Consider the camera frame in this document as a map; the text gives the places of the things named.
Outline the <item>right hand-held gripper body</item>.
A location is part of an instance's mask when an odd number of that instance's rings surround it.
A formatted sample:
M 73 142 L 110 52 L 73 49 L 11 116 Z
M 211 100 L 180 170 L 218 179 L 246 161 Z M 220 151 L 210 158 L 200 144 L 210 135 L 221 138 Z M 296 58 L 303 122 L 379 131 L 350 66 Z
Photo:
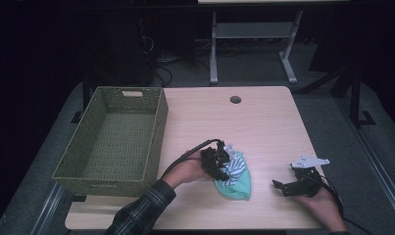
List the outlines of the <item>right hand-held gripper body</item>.
M 319 159 L 310 156 L 301 156 L 296 162 L 291 163 L 290 166 L 297 178 L 291 189 L 291 195 L 315 196 L 322 185 L 321 174 L 318 172 L 317 166 L 328 164 L 328 159 Z

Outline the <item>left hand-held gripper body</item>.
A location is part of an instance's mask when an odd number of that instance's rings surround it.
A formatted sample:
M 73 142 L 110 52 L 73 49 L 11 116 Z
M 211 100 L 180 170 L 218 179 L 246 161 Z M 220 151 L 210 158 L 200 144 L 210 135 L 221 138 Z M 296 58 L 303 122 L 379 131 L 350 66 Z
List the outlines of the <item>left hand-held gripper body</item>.
M 234 158 L 234 150 L 231 144 L 225 144 L 222 140 L 210 140 L 210 144 L 216 143 L 216 148 L 208 147 L 201 151 L 201 166 L 207 173 L 213 173 L 219 166 L 219 158 Z

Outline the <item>mint green striped garment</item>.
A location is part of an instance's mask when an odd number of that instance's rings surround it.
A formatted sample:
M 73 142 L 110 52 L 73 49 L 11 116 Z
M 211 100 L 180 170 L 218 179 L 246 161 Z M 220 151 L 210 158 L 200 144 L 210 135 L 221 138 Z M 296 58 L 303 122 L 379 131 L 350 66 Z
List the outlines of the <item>mint green striped garment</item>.
M 251 174 L 241 152 L 234 156 L 222 169 L 227 180 L 215 180 L 217 190 L 231 200 L 249 200 L 251 197 Z

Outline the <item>green woven basket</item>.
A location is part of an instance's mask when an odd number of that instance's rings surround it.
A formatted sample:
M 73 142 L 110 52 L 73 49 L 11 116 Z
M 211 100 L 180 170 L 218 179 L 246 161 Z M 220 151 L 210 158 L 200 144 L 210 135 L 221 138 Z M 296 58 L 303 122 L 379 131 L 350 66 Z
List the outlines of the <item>green woven basket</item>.
M 76 195 L 141 196 L 157 179 L 168 112 L 162 88 L 97 87 L 52 178 Z

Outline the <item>person's left hand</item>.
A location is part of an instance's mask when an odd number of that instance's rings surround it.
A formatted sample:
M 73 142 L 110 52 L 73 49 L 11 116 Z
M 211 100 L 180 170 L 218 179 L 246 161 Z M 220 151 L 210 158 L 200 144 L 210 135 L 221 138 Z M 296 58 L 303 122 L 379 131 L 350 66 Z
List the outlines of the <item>person's left hand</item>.
M 201 167 L 201 152 L 191 154 L 185 161 L 177 164 L 162 179 L 173 189 L 183 183 L 199 179 L 211 179 L 211 176 Z

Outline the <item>person's right hand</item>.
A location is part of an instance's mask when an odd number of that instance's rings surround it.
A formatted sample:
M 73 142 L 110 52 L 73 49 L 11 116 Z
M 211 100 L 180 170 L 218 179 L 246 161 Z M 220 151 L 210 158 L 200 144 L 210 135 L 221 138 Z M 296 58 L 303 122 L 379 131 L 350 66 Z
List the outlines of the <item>person's right hand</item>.
M 293 200 L 308 209 L 328 233 L 348 231 L 331 194 L 324 188 L 320 188 L 314 197 L 295 196 Z

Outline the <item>black metal stand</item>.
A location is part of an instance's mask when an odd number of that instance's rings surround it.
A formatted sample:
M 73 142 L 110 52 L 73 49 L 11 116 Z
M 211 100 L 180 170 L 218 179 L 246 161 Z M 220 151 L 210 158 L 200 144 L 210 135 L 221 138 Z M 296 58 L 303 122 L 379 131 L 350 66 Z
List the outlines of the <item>black metal stand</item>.
M 342 98 L 350 91 L 349 118 L 357 128 L 363 125 L 375 125 L 368 111 L 360 110 L 361 78 L 355 67 L 344 66 L 335 72 L 336 82 L 331 88 L 335 98 Z
M 82 87 L 82 110 L 77 111 L 74 114 L 72 123 L 79 123 L 79 121 L 81 120 L 81 116 L 83 115 L 84 111 L 87 109 L 87 106 L 90 101 L 91 89 L 90 89 L 88 73 L 86 73 L 85 76 L 83 77 L 81 87 Z

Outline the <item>metal floor rail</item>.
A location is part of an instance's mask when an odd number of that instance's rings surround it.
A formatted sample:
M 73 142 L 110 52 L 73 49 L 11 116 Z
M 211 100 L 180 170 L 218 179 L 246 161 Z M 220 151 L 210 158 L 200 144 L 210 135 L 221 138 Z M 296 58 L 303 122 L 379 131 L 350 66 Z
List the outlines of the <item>metal floor rail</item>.
M 53 184 L 44 201 L 41 212 L 31 229 L 30 235 L 46 235 L 46 231 L 53 219 L 54 213 L 60 205 L 64 191 L 65 189 L 59 183 Z
M 370 164 L 370 168 L 373 171 L 380 187 L 382 188 L 384 194 L 386 195 L 390 205 L 395 211 L 395 184 L 392 181 L 391 177 L 388 175 L 385 167 L 382 165 L 381 161 L 378 158 L 378 155 L 375 149 L 370 145 L 370 142 L 363 132 L 363 129 L 360 125 L 356 125 L 350 118 L 350 113 L 348 111 L 348 107 L 342 100 L 335 100 L 335 103 L 340 110 L 341 114 L 344 116 L 345 120 L 349 124 L 353 134 L 359 141 L 362 149 L 364 150 L 367 160 Z

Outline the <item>white metal table frame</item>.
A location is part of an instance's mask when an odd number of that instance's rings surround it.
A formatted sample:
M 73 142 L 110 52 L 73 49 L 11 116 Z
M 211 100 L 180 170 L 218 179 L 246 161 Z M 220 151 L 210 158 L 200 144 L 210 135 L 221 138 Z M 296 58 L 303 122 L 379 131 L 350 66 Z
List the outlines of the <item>white metal table frame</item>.
M 279 52 L 279 59 L 290 84 L 297 83 L 297 77 L 290 64 L 290 53 L 300 27 L 300 23 L 306 10 L 306 4 L 340 3 L 348 0 L 198 0 L 200 6 L 212 7 L 236 7 L 242 10 L 244 7 L 271 7 L 272 5 L 301 4 L 295 11 L 291 22 L 238 22 L 238 23 L 219 23 L 218 10 L 212 13 L 211 28 L 211 54 L 210 54 L 210 82 L 219 82 L 218 61 L 217 61 L 217 42 L 219 39 L 286 39 L 287 45 L 283 51 Z

